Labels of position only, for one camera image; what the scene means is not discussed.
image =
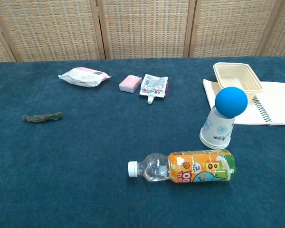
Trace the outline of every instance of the spiral notebook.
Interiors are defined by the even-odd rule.
[[[235,118],[235,124],[285,125],[285,83],[261,82],[263,92],[257,93],[246,110]],[[217,82],[203,80],[207,99],[212,108],[220,91]]]

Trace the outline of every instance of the beige plastic tray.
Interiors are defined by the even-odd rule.
[[[248,64],[216,63],[213,65],[219,86],[242,89],[250,101],[257,93],[263,91],[260,80]]]

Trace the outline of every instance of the orange bottle label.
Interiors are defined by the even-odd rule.
[[[169,155],[173,182],[228,181],[236,172],[234,157],[228,150],[183,151]]]

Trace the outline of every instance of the blue ball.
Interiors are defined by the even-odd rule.
[[[240,115],[247,107],[248,99],[243,90],[236,87],[222,89],[215,98],[217,111],[227,118]]]

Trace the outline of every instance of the small pink box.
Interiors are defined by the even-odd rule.
[[[128,75],[120,84],[119,89],[121,91],[134,93],[135,90],[139,87],[139,85],[142,83],[142,78],[137,77],[134,75]]]

